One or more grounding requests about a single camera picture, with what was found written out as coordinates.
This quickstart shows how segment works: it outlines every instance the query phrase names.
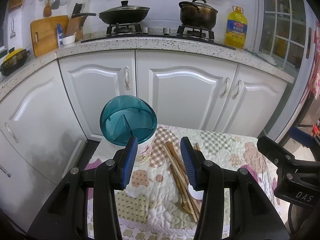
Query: teal plastic lid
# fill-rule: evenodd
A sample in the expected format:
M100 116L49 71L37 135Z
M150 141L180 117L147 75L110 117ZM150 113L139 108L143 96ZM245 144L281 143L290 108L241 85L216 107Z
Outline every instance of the teal plastic lid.
M103 136L111 143L126 146L130 136L138 144L148 140L157 128L157 117L151 106L140 98L122 95L112 98L100 116Z

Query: stove burner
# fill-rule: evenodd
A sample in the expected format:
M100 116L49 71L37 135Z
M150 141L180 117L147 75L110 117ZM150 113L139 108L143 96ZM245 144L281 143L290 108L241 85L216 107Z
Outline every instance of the stove burner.
M119 32L119 33L132 33L133 30L132 30L132 28L122 27L122 28L119 28L119 29L118 29L118 32Z
M106 35L141 33L141 32L142 32L141 25L139 23L116 24L116 25L108 26Z
M190 36L193 36L193 37L199 37L199 38L206 38L207 37L206 33L201 33L201 36L200 36L200 31L187 30L187 35L190 35Z
M190 28L192 30L187 30L186 33L184 33L185 28ZM209 40L214 40L214 32L212 30L206 29L204 27L196 27L196 26L189 26L189 25L180 25L177 30L177 35L183 35L183 36L191 36L195 38L200 38L200 39L209 39Z

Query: cutting board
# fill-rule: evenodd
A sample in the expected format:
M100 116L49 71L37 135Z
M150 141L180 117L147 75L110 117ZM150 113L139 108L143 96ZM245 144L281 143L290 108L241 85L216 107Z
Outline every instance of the cutting board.
M81 41L83 39L83 27L81 28L81 30L79 29L81 20L82 20L82 17L69 19L66 37L72 36L73 34L76 33L75 41Z
M47 17L31 22L31 41L35 57L58 48L57 23L61 24L63 35L66 35L68 22L68 15Z

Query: wok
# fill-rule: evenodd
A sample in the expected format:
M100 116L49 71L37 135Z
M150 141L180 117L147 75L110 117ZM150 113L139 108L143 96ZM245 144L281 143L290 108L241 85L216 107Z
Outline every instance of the wok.
M128 1L121 1L121 6L111 8L99 13L99 18L106 24L129 24L141 22L148 14L149 7L131 6ZM96 13L78 13L73 14L71 18L83 16L80 26L82 27L88 16L97 16Z

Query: white kitchen cabinet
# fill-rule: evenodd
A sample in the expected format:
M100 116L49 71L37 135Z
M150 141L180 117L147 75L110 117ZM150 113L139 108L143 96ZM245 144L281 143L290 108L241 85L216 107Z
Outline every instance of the white kitchen cabinet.
M239 65L216 132L257 137L278 105L287 83Z
M236 68L212 57L137 50L137 96L153 108L160 124L212 131Z
M27 231L55 185L31 167L0 132L0 207Z
M56 61L20 83L0 103L0 130L33 168L54 184L75 165L86 137Z
M87 53L59 60L72 107L88 139L101 141L100 115L109 100L136 96L134 50Z

